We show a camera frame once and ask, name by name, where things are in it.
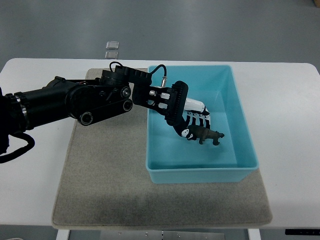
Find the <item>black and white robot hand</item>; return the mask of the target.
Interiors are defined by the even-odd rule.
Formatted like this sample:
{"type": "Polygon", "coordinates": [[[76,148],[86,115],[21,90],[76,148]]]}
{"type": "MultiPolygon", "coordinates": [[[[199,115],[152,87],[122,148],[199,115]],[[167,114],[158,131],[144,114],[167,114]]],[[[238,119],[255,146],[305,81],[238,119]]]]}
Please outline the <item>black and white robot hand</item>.
{"type": "Polygon", "coordinates": [[[152,86],[147,104],[163,115],[180,137],[191,140],[188,139],[188,126],[211,129],[211,115],[203,102],[187,97],[188,90],[183,81],[177,81],[171,87],[152,86]]]}

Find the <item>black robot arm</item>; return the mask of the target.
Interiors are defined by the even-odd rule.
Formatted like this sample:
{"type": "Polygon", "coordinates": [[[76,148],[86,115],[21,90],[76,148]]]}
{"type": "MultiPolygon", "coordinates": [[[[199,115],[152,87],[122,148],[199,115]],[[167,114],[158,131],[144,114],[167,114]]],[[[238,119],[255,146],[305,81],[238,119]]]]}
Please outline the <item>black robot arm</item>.
{"type": "Polygon", "coordinates": [[[156,72],[140,71],[115,61],[100,78],[67,80],[56,76],[47,86],[0,96],[0,162],[6,163],[35,146],[26,131],[68,117],[83,126],[129,112],[133,96],[129,84],[149,87],[156,72]]]}

